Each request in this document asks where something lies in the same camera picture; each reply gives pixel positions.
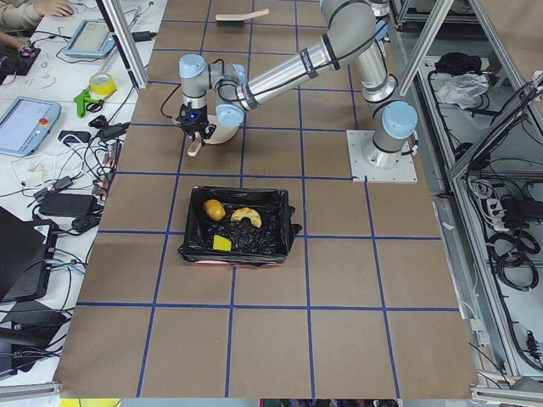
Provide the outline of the square robot base plate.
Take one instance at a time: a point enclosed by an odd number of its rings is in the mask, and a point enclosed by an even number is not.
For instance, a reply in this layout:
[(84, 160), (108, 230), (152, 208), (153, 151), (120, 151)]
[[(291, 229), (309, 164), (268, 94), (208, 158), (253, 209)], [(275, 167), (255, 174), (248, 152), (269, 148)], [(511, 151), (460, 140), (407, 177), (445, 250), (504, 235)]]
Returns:
[(400, 152), (385, 153), (374, 146), (373, 134), (374, 131), (371, 130), (346, 132), (352, 181), (417, 183), (417, 172), (409, 142), (404, 142)]

